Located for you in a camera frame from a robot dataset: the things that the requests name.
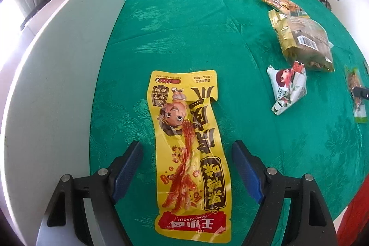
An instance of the cartoon boy face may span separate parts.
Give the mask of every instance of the cartoon boy face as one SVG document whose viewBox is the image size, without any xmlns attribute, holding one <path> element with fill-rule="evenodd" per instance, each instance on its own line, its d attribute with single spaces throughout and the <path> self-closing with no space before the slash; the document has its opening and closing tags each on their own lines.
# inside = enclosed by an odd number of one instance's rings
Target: cartoon boy face
<svg viewBox="0 0 369 246">
<path fill-rule="evenodd" d="M 187 108 L 181 102 L 166 104 L 164 111 L 164 120 L 167 124 L 173 126 L 181 125 L 187 115 Z"/>
<path fill-rule="evenodd" d="M 281 81 L 282 83 L 285 83 L 285 82 L 286 82 L 286 80 L 287 80 L 287 78 L 288 78 L 288 76 L 289 76 L 289 74 L 290 74 L 290 72 L 288 71 L 288 69 L 283 70 L 283 73 L 282 73 L 282 75 L 280 76 L 280 81 Z"/>
<path fill-rule="evenodd" d="M 276 75 L 276 81 L 278 86 L 289 86 L 291 82 L 292 71 L 291 69 L 279 70 Z"/>
</svg>

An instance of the brown snack bag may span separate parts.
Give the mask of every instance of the brown snack bag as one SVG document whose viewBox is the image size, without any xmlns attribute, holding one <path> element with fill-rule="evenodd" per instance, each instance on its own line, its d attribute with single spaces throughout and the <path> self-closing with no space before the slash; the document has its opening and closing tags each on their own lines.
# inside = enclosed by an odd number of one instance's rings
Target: brown snack bag
<svg viewBox="0 0 369 246">
<path fill-rule="evenodd" d="M 275 10 L 269 12 L 277 32 L 282 53 L 292 65 L 299 61 L 313 70 L 334 72 L 333 58 L 327 33 L 310 18 L 286 16 Z"/>
</svg>

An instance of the crumpled wrapper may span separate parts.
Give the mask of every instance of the crumpled wrapper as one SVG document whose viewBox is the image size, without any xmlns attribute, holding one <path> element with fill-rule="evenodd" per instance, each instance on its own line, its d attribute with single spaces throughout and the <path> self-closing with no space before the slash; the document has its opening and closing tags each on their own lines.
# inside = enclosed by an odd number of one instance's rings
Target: crumpled wrapper
<svg viewBox="0 0 369 246">
<path fill-rule="evenodd" d="M 295 61 L 291 69 L 281 70 L 275 70 L 270 65 L 267 73 L 271 79 L 276 99 L 276 103 L 272 107 L 272 111 L 276 115 L 282 114 L 307 94 L 304 64 Z"/>
</svg>

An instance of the gold snack bag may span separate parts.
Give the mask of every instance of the gold snack bag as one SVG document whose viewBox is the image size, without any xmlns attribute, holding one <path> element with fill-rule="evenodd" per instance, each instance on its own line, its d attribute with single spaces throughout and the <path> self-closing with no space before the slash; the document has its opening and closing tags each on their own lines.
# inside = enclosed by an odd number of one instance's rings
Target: gold snack bag
<svg viewBox="0 0 369 246">
<path fill-rule="evenodd" d="M 231 240 L 231 178 L 210 105 L 214 70 L 151 74 L 147 100 L 154 123 L 159 234 L 184 240 Z"/>
<path fill-rule="evenodd" d="M 334 72 L 333 57 L 324 28 L 310 18 L 287 16 L 269 11 L 283 56 L 292 65 L 299 61 L 313 70 Z"/>
</svg>

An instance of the plastic bag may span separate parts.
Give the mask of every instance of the plastic bag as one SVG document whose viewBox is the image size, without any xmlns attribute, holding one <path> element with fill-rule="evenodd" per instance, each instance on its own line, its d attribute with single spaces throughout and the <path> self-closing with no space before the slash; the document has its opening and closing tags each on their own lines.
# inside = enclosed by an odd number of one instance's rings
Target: plastic bag
<svg viewBox="0 0 369 246">
<path fill-rule="evenodd" d="M 355 97 L 353 90 L 356 87 L 362 88 L 362 81 L 358 68 L 350 70 L 345 66 L 345 74 L 347 79 L 348 88 L 351 96 L 354 99 L 354 118 L 356 123 L 367 123 L 368 117 L 366 116 L 365 102 L 360 97 Z"/>
<path fill-rule="evenodd" d="M 297 4 L 290 0 L 262 0 L 285 15 L 310 18 L 309 15 Z"/>
<path fill-rule="evenodd" d="M 269 12 L 286 60 L 303 63 L 313 70 L 334 72 L 333 58 L 327 33 L 310 18 L 286 16 L 275 10 Z"/>
<path fill-rule="evenodd" d="M 282 114 L 296 101 L 307 94 L 306 72 L 304 65 L 295 61 L 291 69 L 275 70 L 271 65 L 267 69 L 271 79 L 276 103 L 272 111 Z"/>
<path fill-rule="evenodd" d="M 215 71 L 154 71 L 147 91 L 155 129 L 158 233 L 210 243 L 231 240 L 231 178 L 210 99 Z"/>
</svg>

